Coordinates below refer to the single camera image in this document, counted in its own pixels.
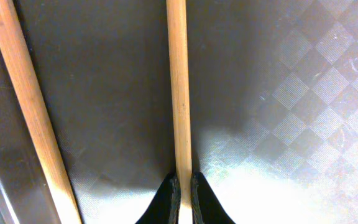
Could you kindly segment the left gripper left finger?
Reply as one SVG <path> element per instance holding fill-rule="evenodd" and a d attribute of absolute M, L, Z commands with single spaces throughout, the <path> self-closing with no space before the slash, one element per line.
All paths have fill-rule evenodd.
<path fill-rule="evenodd" d="M 180 201 L 178 177 L 175 173 L 169 173 L 136 224 L 177 224 Z"/>

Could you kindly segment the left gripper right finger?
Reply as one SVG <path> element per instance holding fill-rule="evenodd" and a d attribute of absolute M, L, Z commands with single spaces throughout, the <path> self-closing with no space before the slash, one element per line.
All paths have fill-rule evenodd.
<path fill-rule="evenodd" d="M 191 176 L 191 206 L 195 224 L 234 224 L 201 172 Z"/>

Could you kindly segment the wooden chopstick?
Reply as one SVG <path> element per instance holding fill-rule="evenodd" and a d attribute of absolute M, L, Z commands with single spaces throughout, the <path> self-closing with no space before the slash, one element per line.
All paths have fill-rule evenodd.
<path fill-rule="evenodd" d="M 167 0 L 168 46 L 172 88 L 175 162 L 180 183 L 179 224 L 192 224 L 191 206 L 191 125 L 188 74 L 186 1 Z"/>
<path fill-rule="evenodd" d="M 11 0 L 0 0 L 0 51 L 58 217 L 62 223 L 81 223 L 75 196 Z"/>

